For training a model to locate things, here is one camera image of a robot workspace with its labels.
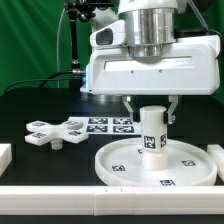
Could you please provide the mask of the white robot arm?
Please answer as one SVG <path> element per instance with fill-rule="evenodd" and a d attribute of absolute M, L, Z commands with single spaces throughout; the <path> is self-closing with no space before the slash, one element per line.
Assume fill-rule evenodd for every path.
<path fill-rule="evenodd" d="M 177 37 L 174 31 L 174 14 L 193 5 L 192 0 L 120 0 L 114 22 L 98 13 L 101 28 L 90 36 L 93 52 L 81 90 L 121 96 L 129 112 L 131 96 L 167 95 L 170 124 L 180 96 L 214 93 L 220 85 L 221 38 Z"/>

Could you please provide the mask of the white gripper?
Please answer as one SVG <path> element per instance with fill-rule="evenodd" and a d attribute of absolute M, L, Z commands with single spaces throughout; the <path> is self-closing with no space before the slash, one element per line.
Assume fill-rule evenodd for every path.
<path fill-rule="evenodd" d="M 165 121 L 176 121 L 178 95 L 210 95 L 220 85 L 216 35 L 180 38 L 163 47 L 160 57 L 132 59 L 125 47 L 92 53 L 81 90 L 95 95 L 124 95 L 122 102 L 133 122 L 139 109 L 128 95 L 170 95 Z"/>

